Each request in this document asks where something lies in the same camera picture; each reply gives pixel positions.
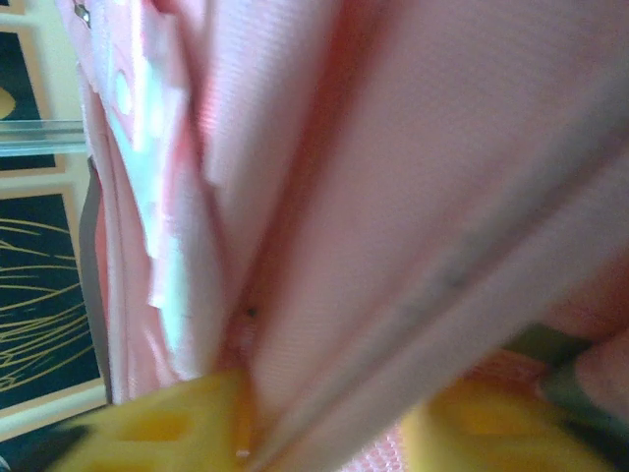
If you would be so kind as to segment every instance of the dark green artwork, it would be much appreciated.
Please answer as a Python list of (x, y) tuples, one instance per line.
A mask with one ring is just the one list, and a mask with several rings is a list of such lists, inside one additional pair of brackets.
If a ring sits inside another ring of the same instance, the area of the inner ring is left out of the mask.
[[(0, 31), (0, 88), (16, 101), (4, 120), (39, 120), (39, 110), (30, 83), (20, 39), (16, 32)], [(41, 169), (55, 166), (52, 154), (25, 157), (0, 157), (0, 171)]]
[(98, 377), (62, 195), (0, 200), (0, 409)]

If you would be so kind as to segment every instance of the pink backpack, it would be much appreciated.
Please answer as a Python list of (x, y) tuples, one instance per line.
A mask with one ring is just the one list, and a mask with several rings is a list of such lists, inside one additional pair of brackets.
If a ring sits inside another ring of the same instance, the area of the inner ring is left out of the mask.
[(625, 2), (57, 5), (115, 402), (244, 364), (251, 470), (338, 470), (462, 375), (629, 420)]

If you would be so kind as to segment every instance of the picture frame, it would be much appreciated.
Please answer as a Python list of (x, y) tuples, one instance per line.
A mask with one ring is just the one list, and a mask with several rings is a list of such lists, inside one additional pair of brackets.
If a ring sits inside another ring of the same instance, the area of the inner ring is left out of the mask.
[[(50, 119), (32, 30), (0, 22), (0, 53), (0, 102), (4, 102), (0, 103), (0, 121)], [(65, 158), (63, 154), (3, 157), (0, 178), (61, 173), (65, 170)]]
[(0, 442), (106, 403), (77, 235), (72, 187), (0, 190)]
[(0, 0), (0, 14), (23, 15), (25, 10), (25, 0)]

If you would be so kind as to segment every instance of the pink mesh fabric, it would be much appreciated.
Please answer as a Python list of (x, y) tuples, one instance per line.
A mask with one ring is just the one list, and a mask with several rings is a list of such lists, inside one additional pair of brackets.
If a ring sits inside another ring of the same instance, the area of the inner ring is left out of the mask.
[(340, 472), (406, 472), (402, 434), (393, 428), (373, 444), (365, 447)]

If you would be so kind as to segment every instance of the yellow plastic object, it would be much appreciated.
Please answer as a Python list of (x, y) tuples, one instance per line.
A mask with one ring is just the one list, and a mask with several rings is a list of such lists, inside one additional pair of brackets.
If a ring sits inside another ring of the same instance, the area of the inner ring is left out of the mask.
[(486, 383), (461, 381), (402, 423), (412, 472), (612, 472), (559, 426), (563, 413)]
[(53, 472), (232, 472), (249, 450), (245, 375), (180, 383), (67, 426), (91, 433)]

